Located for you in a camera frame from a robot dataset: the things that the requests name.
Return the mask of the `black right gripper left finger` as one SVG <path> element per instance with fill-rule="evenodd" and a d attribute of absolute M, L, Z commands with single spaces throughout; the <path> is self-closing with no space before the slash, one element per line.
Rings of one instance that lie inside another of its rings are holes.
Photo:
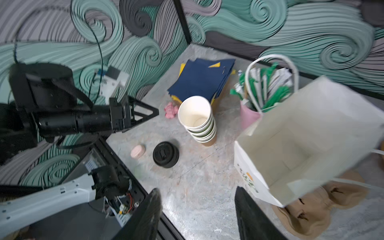
<path fill-rule="evenodd" d="M 113 240 L 155 240 L 161 214 L 161 193 L 155 188 Z"/>

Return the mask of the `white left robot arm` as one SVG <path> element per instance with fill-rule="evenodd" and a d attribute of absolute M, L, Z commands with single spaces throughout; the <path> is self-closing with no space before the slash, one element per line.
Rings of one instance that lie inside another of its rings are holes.
<path fill-rule="evenodd" d="M 1 104 L 1 163 L 35 148 L 38 137 L 64 150 L 68 135 L 126 132 L 159 114 L 130 96 L 95 105 L 76 88 L 72 70 L 58 64 L 13 64 L 9 83 L 15 99 Z M 1 206 L 1 236 L 100 198 L 115 214 L 126 214 L 135 205 L 133 183 L 118 167 L 107 164 L 71 182 L 9 201 Z"/>

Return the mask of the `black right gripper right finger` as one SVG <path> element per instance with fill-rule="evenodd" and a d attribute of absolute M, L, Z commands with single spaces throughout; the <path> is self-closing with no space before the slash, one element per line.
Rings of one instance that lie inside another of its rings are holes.
<path fill-rule="evenodd" d="M 241 240 L 285 240 L 248 192 L 237 187 L 235 206 Z"/>

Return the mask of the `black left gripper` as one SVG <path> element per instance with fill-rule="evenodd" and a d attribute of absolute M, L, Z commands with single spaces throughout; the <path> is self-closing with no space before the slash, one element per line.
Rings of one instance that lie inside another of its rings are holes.
<path fill-rule="evenodd" d="M 109 98 L 111 125 L 115 132 L 126 132 L 159 115 L 159 110 L 131 96 L 124 96 L 121 102 L 117 98 Z M 141 107 L 151 112 L 145 114 L 135 110 Z"/>

